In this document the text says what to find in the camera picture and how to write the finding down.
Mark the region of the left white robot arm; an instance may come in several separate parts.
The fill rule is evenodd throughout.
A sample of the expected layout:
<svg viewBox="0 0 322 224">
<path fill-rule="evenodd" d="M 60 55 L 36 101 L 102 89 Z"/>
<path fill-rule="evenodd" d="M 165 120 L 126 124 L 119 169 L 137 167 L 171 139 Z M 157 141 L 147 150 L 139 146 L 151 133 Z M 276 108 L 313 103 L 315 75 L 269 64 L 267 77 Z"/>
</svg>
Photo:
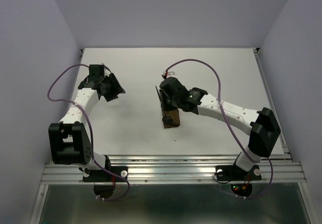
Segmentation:
<svg viewBox="0 0 322 224">
<path fill-rule="evenodd" d="M 48 128 L 52 161 L 58 165 L 77 165 L 85 173 L 94 170 L 102 181 L 112 175 L 107 156 L 94 151 L 94 131 L 89 115 L 101 98 L 115 100 L 125 90 L 104 64 L 87 66 L 88 75 L 77 87 L 73 100 L 65 99 L 69 109 Z"/>
</svg>

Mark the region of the black spoon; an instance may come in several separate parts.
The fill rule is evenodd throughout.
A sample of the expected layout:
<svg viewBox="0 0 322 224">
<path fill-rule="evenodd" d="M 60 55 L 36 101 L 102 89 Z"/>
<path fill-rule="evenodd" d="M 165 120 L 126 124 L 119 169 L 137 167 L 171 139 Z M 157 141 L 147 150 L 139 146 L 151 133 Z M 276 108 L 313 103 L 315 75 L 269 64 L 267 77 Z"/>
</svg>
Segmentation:
<svg viewBox="0 0 322 224">
<path fill-rule="evenodd" d="M 172 125 L 173 124 L 173 118 L 171 116 L 171 113 L 168 111 L 164 112 L 164 115 L 162 117 L 163 124 L 165 125 Z"/>
</svg>

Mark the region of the brown cloth napkin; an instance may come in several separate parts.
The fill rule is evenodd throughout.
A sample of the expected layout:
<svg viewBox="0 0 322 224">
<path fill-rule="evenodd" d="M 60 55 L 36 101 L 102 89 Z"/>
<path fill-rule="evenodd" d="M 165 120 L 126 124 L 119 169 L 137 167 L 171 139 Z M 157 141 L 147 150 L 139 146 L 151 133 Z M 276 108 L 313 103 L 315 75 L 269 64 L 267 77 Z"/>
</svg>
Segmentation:
<svg viewBox="0 0 322 224">
<path fill-rule="evenodd" d="M 176 128 L 181 125 L 179 110 L 162 110 L 162 122 L 164 129 Z"/>
</svg>

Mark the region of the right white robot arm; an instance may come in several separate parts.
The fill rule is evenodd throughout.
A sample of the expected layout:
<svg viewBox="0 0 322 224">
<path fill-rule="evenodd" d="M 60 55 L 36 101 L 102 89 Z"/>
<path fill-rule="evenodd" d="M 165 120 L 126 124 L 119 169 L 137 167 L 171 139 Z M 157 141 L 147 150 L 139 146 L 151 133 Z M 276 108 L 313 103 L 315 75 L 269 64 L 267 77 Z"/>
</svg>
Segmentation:
<svg viewBox="0 0 322 224">
<path fill-rule="evenodd" d="M 249 136 L 249 143 L 235 163 L 232 174 L 238 179 L 247 176 L 251 168 L 262 158 L 268 158 L 281 133 L 273 111 L 243 108 L 219 100 L 205 90 L 192 88 L 187 90 L 175 77 L 169 77 L 157 87 L 161 107 L 164 111 L 181 109 L 196 115 L 211 117 L 227 124 L 229 130 L 234 127 Z"/>
</svg>

